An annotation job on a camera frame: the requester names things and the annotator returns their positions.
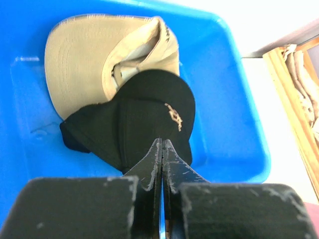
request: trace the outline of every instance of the clamp jaw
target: clamp jaw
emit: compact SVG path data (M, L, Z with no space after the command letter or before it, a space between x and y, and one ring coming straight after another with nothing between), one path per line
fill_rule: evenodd
M159 239L162 192L168 239L317 238L290 187L209 183L156 139L123 177L31 180L0 239Z

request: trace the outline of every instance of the beige baseball cap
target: beige baseball cap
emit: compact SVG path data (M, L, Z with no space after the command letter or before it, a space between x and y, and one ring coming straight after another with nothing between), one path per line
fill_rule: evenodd
M52 103L66 119L83 106L110 101L139 71L179 75L178 43L160 17L80 15L53 28L44 67Z

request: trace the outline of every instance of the blue plastic bin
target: blue plastic bin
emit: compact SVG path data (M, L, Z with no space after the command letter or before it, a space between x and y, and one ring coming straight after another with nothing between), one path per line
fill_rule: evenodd
M121 176L95 155L64 146L45 82L50 30L84 13L161 16L177 36L181 77L196 99L192 167L211 182L267 178L270 157L259 117L231 33L218 16L147 0L5 1L0 7L0 225L32 178Z

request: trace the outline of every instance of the wooden crate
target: wooden crate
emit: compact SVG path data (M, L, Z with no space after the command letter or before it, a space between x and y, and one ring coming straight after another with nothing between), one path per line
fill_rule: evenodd
M306 119L305 113L302 109L288 68L286 67L282 55L283 50L283 47L275 48L274 50L264 54L263 58L267 63L277 92L288 115L292 130L296 137L300 154L315 193L319 199L319 149L313 136L313 132ZM297 50L303 51L305 68L308 70L312 79L319 84L316 72L307 53L308 47L306 47L305 44L298 46Z

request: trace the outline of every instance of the embroidered logo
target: embroidered logo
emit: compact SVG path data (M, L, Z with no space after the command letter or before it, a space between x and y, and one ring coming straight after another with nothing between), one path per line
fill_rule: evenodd
M170 117L173 121L175 121L178 125L178 131L181 132L181 123L183 122L177 113L176 110L174 110L169 104L165 103L165 106L169 109Z

